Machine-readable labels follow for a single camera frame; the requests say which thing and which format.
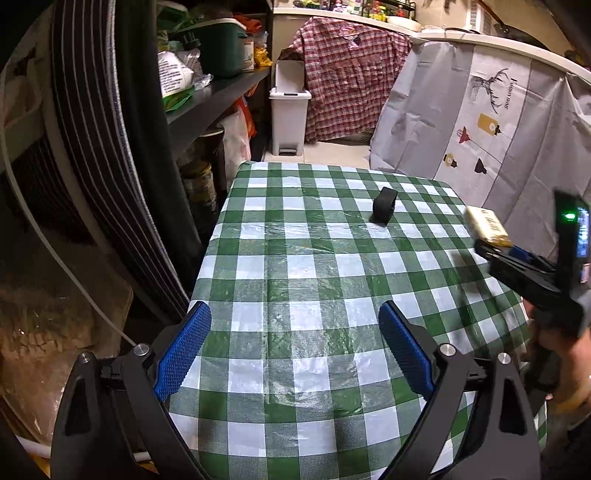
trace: checkered fabric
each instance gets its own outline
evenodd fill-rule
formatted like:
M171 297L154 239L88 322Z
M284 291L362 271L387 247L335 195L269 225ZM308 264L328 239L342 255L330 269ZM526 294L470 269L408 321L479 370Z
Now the checkered fabric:
M399 192L386 227L370 221L384 186ZM387 300L463 352L523 346L520 299L485 273L463 209L432 180L241 166L193 293L211 307L212 331L170 399L212 477L379 477L424 406L382 341ZM472 401L463 396L438 468L453 459Z
M306 141L343 138L373 128L411 50L396 32L313 17L289 48L304 59L312 100Z

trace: red plaid cloth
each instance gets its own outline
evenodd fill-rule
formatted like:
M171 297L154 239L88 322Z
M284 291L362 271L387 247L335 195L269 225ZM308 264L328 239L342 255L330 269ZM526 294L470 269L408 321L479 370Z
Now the red plaid cloth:
M312 94L306 141L317 142L376 126L411 42L380 28L313 17L297 31L289 50L306 64Z

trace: white trash bin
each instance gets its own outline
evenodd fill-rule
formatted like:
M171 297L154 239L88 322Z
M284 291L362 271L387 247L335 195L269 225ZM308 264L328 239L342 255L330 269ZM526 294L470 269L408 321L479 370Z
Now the white trash bin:
M304 62L280 60L275 66L275 88L270 94L273 111L273 155L304 154L308 102L304 90Z

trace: black tape roll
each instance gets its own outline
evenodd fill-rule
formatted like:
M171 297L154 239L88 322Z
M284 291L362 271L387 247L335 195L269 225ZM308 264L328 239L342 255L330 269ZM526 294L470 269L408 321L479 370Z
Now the black tape roll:
M398 192L396 190L384 187L374 200L374 222L388 223L394 213L394 204Z

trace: green and white tablecloth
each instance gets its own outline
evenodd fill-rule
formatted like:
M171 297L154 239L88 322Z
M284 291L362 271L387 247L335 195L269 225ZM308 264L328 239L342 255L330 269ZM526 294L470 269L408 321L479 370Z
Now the green and white tablecloth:
M370 221L384 186L399 192L386 227ZM376 313L387 300L462 352L523 345L520 299L486 273L463 209L432 180L242 165L193 293L209 304L212 331L170 400L212 477L379 477L424 406L382 341ZM452 460L472 401L464 395L438 467Z

